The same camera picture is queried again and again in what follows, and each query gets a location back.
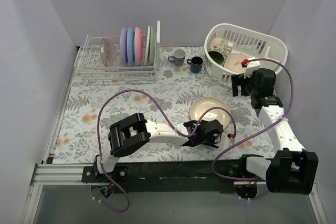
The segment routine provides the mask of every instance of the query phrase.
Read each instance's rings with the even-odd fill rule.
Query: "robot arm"
[[[232,76],[233,96],[238,95],[240,86],[241,94],[251,96],[251,106],[268,127],[284,113],[280,99],[273,95],[276,75],[272,70],[260,68],[258,61],[245,67],[245,74]],[[240,158],[243,173],[262,178],[273,193],[309,194],[317,170],[317,155],[307,152],[300,144],[287,119],[270,128],[268,134],[276,152],[274,158],[268,160],[258,155],[243,155]]]
[[[196,127],[197,121],[189,121],[176,126],[176,129],[185,135],[190,135]],[[197,146],[204,144],[218,148],[215,144],[223,133],[223,126],[217,121],[201,121],[196,132],[191,137],[183,137],[167,124],[148,121],[143,113],[133,114],[110,126],[108,141],[102,152],[102,159],[95,160],[96,174],[102,174],[103,163],[107,173],[112,172],[115,164],[121,157],[133,154],[144,144],[171,143],[179,146]]]

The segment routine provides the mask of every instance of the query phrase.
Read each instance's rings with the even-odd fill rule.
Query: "red connector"
[[[241,63],[241,64],[242,64],[243,66],[246,66],[246,65],[247,65],[247,63],[248,63],[248,59],[245,59],[245,60],[243,60],[243,61],[242,61],[242,63]]]

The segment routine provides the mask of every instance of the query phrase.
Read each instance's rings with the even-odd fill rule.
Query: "green bowl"
[[[218,65],[224,62],[224,57],[220,52],[210,51],[208,54]]]

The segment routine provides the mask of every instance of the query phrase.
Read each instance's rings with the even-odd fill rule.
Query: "white plate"
[[[208,109],[212,107],[222,107],[230,112],[229,107],[226,105],[225,102],[222,100],[215,98],[215,97],[202,97],[194,101],[190,108],[190,118],[191,120],[198,120],[200,119],[201,115]],[[211,110],[205,114],[203,117],[204,121],[212,121],[217,119],[220,124],[225,127],[230,122],[230,116],[223,110]]]
[[[241,62],[245,59],[247,59],[248,56],[243,55],[243,54],[239,54],[237,52],[233,52],[232,54],[230,54],[225,63],[224,63],[224,68],[240,74],[240,73],[245,73],[246,68],[242,67]]]
[[[148,59],[148,55],[149,55],[149,42],[151,40],[151,27],[148,26],[147,29],[147,41],[146,41],[146,51],[145,51],[145,55],[143,57],[143,65],[145,66],[147,64],[147,59]]]

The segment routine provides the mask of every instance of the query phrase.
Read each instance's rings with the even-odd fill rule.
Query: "cup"
[[[207,47],[207,51],[219,52],[224,57],[224,62],[227,58],[227,41],[222,38],[214,38],[212,41],[210,41]]]
[[[183,65],[185,59],[185,51],[182,49],[177,49],[174,51],[173,56],[168,57],[168,61],[174,63],[175,66],[180,67]]]
[[[192,59],[187,59],[192,73],[199,73],[202,69],[203,60],[201,57],[195,56]]]
[[[218,65],[224,62],[224,57],[220,52],[210,51],[208,54]]]

